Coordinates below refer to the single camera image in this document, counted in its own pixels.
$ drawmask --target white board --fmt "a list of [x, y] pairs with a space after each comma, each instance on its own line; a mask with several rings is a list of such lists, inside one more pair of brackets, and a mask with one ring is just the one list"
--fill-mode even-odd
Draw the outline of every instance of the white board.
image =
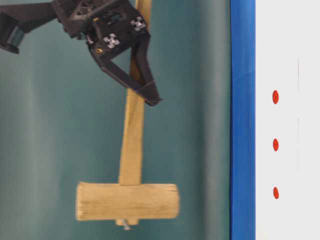
[[314, 0], [256, 0], [257, 240], [320, 239], [319, 11]]

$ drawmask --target red sticker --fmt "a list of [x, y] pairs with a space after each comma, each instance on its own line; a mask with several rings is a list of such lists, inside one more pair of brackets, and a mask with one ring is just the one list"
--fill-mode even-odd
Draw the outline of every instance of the red sticker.
[[276, 187], [273, 188], [273, 196], [275, 199], [279, 198], [279, 191], [278, 191], [278, 188]]
[[279, 149], [279, 142], [278, 142], [278, 140], [276, 138], [273, 139], [273, 149], [275, 151], [278, 151], [278, 149]]
[[273, 91], [272, 100], [274, 104], [277, 104], [279, 102], [279, 93], [277, 90]]

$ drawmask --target blue border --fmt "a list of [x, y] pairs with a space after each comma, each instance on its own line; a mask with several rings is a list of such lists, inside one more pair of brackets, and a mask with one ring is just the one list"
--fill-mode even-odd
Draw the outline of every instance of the blue border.
[[230, 0], [232, 240], [254, 240], [255, 229], [255, 0]]

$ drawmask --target teal fabric backdrop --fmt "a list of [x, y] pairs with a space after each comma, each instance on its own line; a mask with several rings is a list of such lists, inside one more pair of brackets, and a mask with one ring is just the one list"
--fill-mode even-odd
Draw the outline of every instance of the teal fabric backdrop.
[[[229, 238], [228, 7], [153, 1], [148, 58], [164, 101], [146, 107], [142, 180], [177, 184], [181, 209], [132, 231], [75, 220], [78, 181], [117, 181], [125, 89], [57, 20], [20, 55], [0, 51], [0, 239]], [[129, 52], [116, 62], [128, 70]]]

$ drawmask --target wooden handle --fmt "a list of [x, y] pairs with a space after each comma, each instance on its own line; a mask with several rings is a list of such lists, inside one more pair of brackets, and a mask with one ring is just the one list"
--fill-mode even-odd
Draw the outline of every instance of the wooden handle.
[[[152, 0], [136, 0], [136, 9], [142, 14], [149, 28]], [[131, 58], [130, 75], [143, 83], [136, 61]], [[143, 161], [145, 101], [133, 90], [127, 90], [122, 150], [119, 169], [119, 184], [135, 186], [141, 184]], [[137, 225], [138, 219], [127, 219], [129, 225]], [[123, 226], [121, 219], [116, 224]]]
[[175, 184], [121, 186], [80, 182], [76, 196], [79, 221], [172, 219], [179, 213]]

